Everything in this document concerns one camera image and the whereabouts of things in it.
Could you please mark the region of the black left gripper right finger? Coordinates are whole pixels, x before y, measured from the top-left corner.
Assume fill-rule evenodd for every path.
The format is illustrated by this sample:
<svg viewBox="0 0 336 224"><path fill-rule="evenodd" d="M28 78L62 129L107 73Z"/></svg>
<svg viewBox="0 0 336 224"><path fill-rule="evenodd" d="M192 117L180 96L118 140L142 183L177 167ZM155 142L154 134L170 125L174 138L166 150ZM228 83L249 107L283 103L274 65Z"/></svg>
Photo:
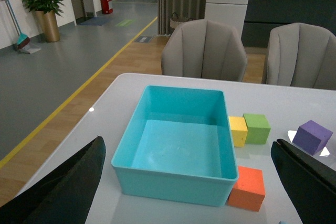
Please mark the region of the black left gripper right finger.
<svg viewBox="0 0 336 224"><path fill-rule="evenodd" d="M302 223L335 223L335 171L280 138L271 159Z"/></svg>

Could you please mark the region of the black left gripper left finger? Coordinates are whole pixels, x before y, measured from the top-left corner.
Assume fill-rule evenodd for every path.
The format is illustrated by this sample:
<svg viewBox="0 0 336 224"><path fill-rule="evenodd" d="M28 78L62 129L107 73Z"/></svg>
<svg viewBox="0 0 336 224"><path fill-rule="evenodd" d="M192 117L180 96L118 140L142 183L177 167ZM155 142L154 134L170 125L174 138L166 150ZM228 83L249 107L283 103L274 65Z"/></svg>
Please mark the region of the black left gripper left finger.
<svg viewBox="0 0 336 224"><path fill-rule="evenodd" d="M85 223L105 157L106 146L98 136L1 206L1 223Z"/></svg>

